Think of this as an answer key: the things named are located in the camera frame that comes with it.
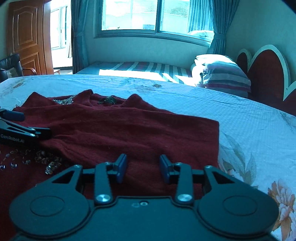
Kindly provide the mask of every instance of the bedspread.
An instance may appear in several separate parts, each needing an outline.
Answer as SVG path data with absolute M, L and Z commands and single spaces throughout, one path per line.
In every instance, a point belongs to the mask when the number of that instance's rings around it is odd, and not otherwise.
M 32 92 L 45 97 L 83 90 L 127 98 L 136 93 L 157 108 L 220 124 L 218 164 L 224 172 L 267 193 L 279 218 L 272 234 L 296 239 L 296 117 L 261 103 L 205 88 L 99 75 L 26 76 L 0 84 L 0 106 L 12 110 Z

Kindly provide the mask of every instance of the headboard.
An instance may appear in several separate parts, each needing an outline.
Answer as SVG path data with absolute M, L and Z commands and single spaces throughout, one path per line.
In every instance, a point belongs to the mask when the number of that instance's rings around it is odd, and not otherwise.
M 253 58 L 242 49 L 237 64 L 251 80 L 250 99 L 296 116 L 296 82 L 291 83 L 287 62 L 275 46 L 263 46 Z

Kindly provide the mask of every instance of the curtain tie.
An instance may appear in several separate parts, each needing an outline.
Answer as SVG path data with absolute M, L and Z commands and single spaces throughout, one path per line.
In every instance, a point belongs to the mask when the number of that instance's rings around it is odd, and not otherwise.
M 84 32 L 76 32 L 74 33 L 74 37 L 79 37 L 82 36 L 84 34 Z
M 214 34 L 214 38 L 215 39 L 226 39 L 226 34 L 218 34 L 218 33 L 215 33 Z

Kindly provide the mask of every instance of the glass pane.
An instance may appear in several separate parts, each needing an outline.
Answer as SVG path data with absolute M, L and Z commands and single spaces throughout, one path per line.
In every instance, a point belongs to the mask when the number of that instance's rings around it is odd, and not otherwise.
M 160 30 L 187 34 L 189 0 L 164 0 Z
M 104 0 L 102 30 L 155 30 L 157 0 Z
M 50 42 L 51 48 L 60 47 L 59 9 L 50 14 Z
M 62 26 L 62 30 L 61 30 L 61 39 L 62 39 L 62 46 L 61 47 L 66 47 L 66 38 L 67 38 L 67 33 L 66 33 L 66 25 L 67 25 L 67 21 L 66 21 L 66 13 L 68 12 L 67 7 L 62 7 L 62 15 L 61 15 L 61 26 Z

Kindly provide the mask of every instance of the window sill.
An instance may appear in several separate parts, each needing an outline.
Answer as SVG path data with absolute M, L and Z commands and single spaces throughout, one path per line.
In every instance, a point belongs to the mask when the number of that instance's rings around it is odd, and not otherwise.
M 117 32 L 118 30 L 106 30 L 107 33 L 98 33 L 94 38 L 111 38 L 111 37 L 145 37 L 145 38 L 157 38 L 157 39 L 168 39 L 174 41 L 181 41 L 191 44 L 196 44 L 200 46 L 209 47 L 211 42 L 208 39 L 195 38 L 183 35 L 169 34 L 169 33 L 127 33 L 127 32 Z

